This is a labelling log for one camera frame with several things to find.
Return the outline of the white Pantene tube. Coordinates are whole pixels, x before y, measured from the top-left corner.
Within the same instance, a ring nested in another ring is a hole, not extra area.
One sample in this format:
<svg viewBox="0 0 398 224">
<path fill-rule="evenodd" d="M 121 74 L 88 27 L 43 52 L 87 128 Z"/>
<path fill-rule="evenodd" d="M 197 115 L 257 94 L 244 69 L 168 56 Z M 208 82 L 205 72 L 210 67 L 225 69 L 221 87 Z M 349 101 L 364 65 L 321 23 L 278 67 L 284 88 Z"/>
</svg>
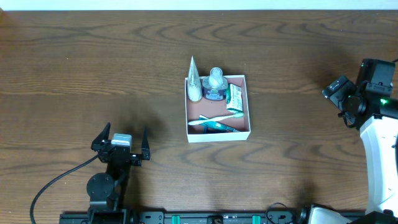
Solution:
<svg viewBox="0 0 398 224">
<path fill-rule="evenodd" d="M 187 95 L 188 99 L 194 103 L 202 99 L 201 81 L 193 57 L 191 57 L 190 68 L 188 70 Z"/>
</svg>

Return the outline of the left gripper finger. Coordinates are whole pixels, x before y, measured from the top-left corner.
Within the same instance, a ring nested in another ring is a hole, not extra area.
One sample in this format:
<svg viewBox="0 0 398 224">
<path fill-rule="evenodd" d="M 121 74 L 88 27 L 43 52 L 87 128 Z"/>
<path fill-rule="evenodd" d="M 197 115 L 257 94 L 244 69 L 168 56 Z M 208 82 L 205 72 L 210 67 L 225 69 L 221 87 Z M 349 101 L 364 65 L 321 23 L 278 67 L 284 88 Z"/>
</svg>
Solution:
<svg viewBox="0 0 398 224">
<path fill-rule="evenodd" d="M 111 123 L 108 122 L 102 132 L 95 137 L 93 142 L 91 143 L 91 149 L 95 152 L 100 152 L 106 148 L 106 146 L 110 143 L 109 133 L 110 133 Z"/>
<path fill-rule="evenodd" d="M 144 128 L 143 136 L 142 136 L 142 144 L 141 144 L 141 156 L 142 160 L 149 161 L 150 160 L 150 147 L 147 138 L 147 128 Z"/>
</svg>

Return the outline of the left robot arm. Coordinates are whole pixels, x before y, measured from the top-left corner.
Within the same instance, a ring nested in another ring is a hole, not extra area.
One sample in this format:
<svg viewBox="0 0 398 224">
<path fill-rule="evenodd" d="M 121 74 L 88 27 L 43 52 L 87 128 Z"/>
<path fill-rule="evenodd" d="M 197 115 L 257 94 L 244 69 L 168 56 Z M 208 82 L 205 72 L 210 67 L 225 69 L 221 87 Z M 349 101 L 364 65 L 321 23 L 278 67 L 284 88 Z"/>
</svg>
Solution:
<svg viewBox="0 0 398 224">
<path fill-rule="evenodd" d="M 107 165 L 105 172 L 93 175 L 86 191 L 90 196 L 87 224 L 97 223 L 139 223 L 139 215 L 123 205 L 129 174 L 132 166 L 141 166 L 150 159 L 147 130 L 142 136 L 141 152 L 131 152 L 132 136 L 115 134 L 109 138 L 111 125 L 108 123 L 91 143 L 91 149 L 98 153 L 98 159 Z"/>
</svg>

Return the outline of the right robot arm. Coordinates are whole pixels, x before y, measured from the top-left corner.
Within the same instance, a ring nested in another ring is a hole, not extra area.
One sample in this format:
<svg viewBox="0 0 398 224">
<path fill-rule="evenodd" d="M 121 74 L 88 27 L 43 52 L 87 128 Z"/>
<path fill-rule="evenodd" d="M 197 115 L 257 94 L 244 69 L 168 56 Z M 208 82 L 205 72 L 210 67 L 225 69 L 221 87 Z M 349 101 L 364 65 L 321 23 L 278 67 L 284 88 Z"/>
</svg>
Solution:
<svg viewBox="0 0 398 224">
<path fill-rule="evenodd" d="M 356 85 L 342 75 L 323 96 L 339 110 L 348 128 L 359 131 L 366 155 L 368 204 L 355 223 L 397 223 L 397 100 Z"/>
</svg>

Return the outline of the green white soap bar package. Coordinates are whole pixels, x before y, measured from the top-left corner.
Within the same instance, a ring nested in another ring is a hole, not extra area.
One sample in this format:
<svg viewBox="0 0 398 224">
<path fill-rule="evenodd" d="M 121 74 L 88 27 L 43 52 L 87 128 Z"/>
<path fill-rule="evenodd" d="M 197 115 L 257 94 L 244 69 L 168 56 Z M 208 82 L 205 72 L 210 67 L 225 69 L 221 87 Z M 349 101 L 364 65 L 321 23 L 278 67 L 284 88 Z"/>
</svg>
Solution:
<svg viewBox="0 0 398 224">
<path fill-rule="evenodd" d="M 226 90 L 226 109 L 232 113 L 243 112 L 242 88 L 230 83 Z"/>
</svg>

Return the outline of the green white toothbrush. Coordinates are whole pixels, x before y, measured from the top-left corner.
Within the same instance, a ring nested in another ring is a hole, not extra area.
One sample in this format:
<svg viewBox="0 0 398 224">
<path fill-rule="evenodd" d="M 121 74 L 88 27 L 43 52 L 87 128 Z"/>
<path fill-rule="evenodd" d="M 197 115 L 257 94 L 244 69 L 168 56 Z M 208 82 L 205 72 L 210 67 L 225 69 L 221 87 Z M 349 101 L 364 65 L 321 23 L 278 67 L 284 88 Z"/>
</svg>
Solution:
<svg viewBox="0 0 398 224">
<path fill-rule="evenodd" d="M 244 113 L 235 113 L 235 114 L 226 115 L 226 116 L 217 116 L 217 117 L 209 118 L 209 119 L 189 121 L 188 125 L 194 126 L 194 125 L 204 124 L 204 123 L 208 123 L 208 122 L 219 122 L 219 121 L 222 121 L 224 119 L 229 119 L 229 118 L 243 118 L 243 117 L 244 117 Z"/>
</svg>

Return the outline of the blue soap pump bottle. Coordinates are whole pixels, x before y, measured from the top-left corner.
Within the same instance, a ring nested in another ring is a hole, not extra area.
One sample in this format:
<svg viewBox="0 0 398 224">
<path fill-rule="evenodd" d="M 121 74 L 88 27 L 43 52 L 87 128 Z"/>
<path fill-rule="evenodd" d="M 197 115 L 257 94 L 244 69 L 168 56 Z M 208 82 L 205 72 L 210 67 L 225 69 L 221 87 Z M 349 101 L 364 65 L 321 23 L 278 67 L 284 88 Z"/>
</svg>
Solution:
<svg viewBox="0 0 398 224">
<path fill-rule="evenodd" d="M 222 101 L 226 98 L 228 81 L 223 76 L 223 71 L 219 67 L 213 67 L 210 75 L 202 81 L 203 97 L 211 101 Z"/>
</svg>

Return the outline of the small teal toothpaste tube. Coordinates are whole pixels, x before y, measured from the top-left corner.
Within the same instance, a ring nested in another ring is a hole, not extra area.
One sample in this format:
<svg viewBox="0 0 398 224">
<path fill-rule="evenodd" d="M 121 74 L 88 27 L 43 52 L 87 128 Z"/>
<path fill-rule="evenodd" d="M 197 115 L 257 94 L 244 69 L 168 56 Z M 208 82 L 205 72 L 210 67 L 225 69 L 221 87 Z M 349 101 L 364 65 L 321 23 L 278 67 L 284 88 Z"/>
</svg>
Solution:
<svg viewBox="0 0 398 224">
<path fill-rule="evenodd" d="M 218 134 L 218 133 L 238 133 L 239 131 L 231 126 L 227 126 L 220 122 L 208 122 L 208 133 L 207 134 Z"/>
</svg>

